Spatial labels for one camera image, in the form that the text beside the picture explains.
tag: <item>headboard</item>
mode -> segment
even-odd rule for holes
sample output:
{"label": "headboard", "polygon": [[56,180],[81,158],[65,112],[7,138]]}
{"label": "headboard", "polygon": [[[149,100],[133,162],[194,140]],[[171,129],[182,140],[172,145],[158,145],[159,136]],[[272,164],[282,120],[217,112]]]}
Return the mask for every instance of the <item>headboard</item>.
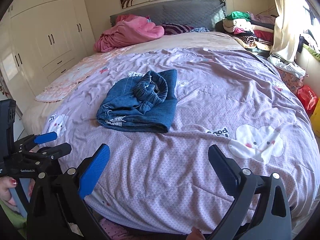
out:
{"label": "headboard", "polygon": [[150,16],[152,22],[191,25],[195,28],[207,27],[214,31],[215,24],[226,16],[226,0],[174,0],[148,4],[110,16],[111,25],[116,24],[119,15],[134,14]]}

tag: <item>striped pillow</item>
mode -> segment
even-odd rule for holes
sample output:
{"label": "striped pillow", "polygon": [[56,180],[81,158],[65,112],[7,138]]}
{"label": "striped pillow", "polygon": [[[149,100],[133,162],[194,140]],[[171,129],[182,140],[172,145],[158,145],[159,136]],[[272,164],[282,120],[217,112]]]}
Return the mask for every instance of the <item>striped pillow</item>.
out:
{"label": "striped pillow", "polygon": [[164,28],[164,35],[176,35],[181,33],[187,33],[194,29],[192,26],[174,24],[174,23],[163,23],[161,26]]}

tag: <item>white wardrobe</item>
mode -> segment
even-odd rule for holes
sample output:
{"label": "white wardrobe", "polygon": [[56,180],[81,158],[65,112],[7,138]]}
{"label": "white wardrobe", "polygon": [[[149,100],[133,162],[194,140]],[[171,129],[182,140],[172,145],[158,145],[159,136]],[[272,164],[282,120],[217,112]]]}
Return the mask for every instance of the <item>white wardrobe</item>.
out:
{"label": "white wardrobe", "polygon": [[[2,36],[6,43],[1,38],[1,72],[22,112],[27,107],[25,102],[19,104],[23,93],[33,100],[57,77],[92,55],[95,42],[84,0],[14,0],[0,23]],[[23,79],[23,87],[17,88],[15,76]]]}

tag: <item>green folded cloth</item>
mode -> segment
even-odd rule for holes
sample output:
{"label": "green folded cloth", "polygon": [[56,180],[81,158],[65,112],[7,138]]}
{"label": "green folded cloth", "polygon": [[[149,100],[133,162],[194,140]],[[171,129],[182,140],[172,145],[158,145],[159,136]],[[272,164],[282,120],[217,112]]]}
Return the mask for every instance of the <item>green folded cloth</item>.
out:
{"label": "green folded cloth", "polygon": [[1,200],[0,205],[2,206],[3,211],[13,224],[13,226],[20,232],[20,234],[27,239],[26,233],[26,222],[27,219],[23,218],[21,215],[13,212],[10,208],[8,208]]}
{"label": "green folded cloth", "polygon": [[317,60],[320,61],[320,54],[316,52],[313,48],[309,47],[307,44],[303,44],[303,47],[309,51],[309,53]]}
{"label": "green folded cloth", "polygon": [[228,20],[235,20],[235,19],[246,19],[247,22],[250,21],[250,14],[234,11],[230,15],[226,17]]}

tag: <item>wire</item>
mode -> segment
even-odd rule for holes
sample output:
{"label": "wire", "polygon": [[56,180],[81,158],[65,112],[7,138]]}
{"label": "wire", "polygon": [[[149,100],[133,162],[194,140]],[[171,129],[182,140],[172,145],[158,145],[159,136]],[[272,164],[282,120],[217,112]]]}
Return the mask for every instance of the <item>wire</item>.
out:
{"label": "wire", "polygon": [[261,12],[261,13],[259,13],[259,14],[262,14],[262,13],[264,13],[264,12],[272,11],[273,9],[275,9],[275,8],[276,8],[276,4],[274,4],[273,6],[271,6],[268,10],[263,11],[263,12]]}

